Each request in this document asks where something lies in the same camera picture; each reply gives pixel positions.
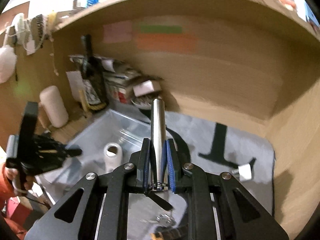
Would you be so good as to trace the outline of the orange sleeve forearm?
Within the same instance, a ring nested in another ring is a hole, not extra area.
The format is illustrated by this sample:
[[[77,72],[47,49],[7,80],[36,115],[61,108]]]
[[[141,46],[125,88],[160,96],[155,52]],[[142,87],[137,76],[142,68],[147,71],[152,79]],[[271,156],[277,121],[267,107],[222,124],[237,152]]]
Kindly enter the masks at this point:
[[[6,174],[6,165],[1,163],[1,215],[17,238],[25,239],[27,230],[16,222],[18,206],[13,185]]]

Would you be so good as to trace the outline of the left hand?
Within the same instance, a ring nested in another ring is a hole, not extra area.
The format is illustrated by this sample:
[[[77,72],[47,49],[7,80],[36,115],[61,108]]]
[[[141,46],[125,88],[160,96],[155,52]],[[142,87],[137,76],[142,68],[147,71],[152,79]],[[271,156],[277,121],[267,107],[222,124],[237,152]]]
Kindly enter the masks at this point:
[[[17,169],[7,167],[5,167],[4,173],[6,178],[11,181],[16,196],[26,196],[33,187],[33,176],[25,176],[24,174],[21,176]]]

